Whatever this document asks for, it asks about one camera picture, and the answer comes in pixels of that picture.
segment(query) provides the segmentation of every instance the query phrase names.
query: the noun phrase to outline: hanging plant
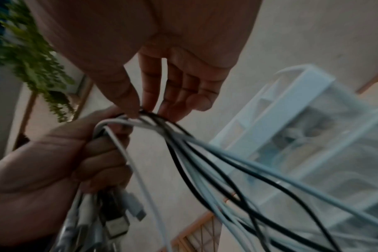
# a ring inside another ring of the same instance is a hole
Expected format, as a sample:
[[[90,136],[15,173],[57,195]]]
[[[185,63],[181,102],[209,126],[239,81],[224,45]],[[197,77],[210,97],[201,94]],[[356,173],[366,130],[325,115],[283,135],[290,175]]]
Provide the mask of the hanging plant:
[[[6,6],[7,11],[0,11],[0,23],[7,30],[0,35],[0,66],[11,67],[30,90],[42,94],[59,122],[67,121],[67,115],[74,114],[68,98],[62,92],[49,89],[65,89],[66,84],[74,84],[74,80],[64,72],[52,47],[38,32],[23,0]]]

